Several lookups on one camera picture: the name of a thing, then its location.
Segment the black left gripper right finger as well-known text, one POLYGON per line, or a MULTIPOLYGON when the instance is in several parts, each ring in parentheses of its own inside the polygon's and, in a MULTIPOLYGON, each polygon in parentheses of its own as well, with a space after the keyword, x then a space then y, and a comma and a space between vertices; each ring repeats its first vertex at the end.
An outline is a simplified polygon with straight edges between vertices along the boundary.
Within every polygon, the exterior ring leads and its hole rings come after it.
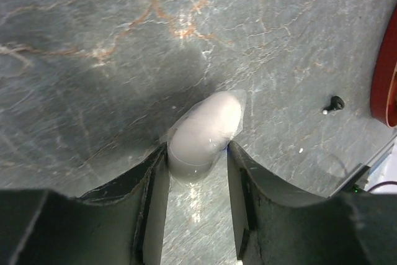
POLYGON ((329 196, 305 191, 227 148, 236 256, 243 264, 395 264, 396 196, 359 187, 358 165, 329 196))

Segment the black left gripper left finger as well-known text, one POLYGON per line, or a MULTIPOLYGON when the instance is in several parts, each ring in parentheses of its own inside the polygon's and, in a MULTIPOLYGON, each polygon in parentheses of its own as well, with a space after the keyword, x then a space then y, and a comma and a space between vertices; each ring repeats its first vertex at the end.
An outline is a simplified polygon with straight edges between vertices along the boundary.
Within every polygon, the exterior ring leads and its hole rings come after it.
POLYGON ((169 174, 165 145, 81 197, 1 191, 2 264, 159 264, 169 174))

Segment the white earbud charging case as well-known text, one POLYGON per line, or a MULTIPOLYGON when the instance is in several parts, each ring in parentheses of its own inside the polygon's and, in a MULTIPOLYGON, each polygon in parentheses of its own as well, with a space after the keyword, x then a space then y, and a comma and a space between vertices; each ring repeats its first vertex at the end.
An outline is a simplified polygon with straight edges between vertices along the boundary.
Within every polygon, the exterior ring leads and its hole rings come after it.
POLYGON ((204 179, 229 142, 243 130, 247 93, 216 92, 191 107, 168 130, 167 165, 183 183, 204 179))

